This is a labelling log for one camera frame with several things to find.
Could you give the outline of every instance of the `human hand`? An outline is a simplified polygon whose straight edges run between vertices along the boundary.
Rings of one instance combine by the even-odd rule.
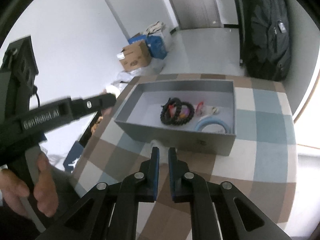
[[[58,207],[58,195],[50,173],[50,164],[44,153],[37,160],[39,180],[33,190],[33,195],[38,201],[39,211],[47,217],[52,217]],[[20,201],[20,197],[28,197],[30,190],[21,179],[8,169],[0,170],[0,190],[3,199],[17,214],[28,218],[28,213]]]

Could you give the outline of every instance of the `light blue bracelet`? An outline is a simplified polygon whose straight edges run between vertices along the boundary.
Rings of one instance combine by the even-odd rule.
[[[225,122],[223,122],[221,119],[214,117],[212,115],[200,120],[195,127],[195,131],[202,131],[204,127],[210,124],[219,124],[225,129],[226,133],[230,133],[229,126]]]

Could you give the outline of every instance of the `tablecloth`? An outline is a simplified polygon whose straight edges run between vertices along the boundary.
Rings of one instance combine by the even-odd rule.
[[[98,182],[113,184],[137,172],[151,155],[151,145],[132,140],[114,122],[137,83],[159,80],[233,80],[236,140],[230,156],[177,150],[178,159],[207,181],[232,182],[280,227],[288,221],[296,187],[297,152],[292,113],[281,83],[214,74],[166,74],[135,77],[117,99],[110,115],[89,140],[72,183],[82,196]],[[188,203],[171,200],[168,164],[160,166],[155,203],[139,203],[137,239],[191,238]]]

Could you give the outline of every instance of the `white label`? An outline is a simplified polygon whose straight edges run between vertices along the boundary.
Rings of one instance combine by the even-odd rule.
[[[119,53],[119,54],[117,55],[117,58],[118,58],[119,60],[124,59],[124,54],[123,54],[123,52]]]

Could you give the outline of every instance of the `door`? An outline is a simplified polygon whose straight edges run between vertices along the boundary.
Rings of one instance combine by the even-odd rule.
[[[220,27],[216,0],[171,0],[181,29]]]

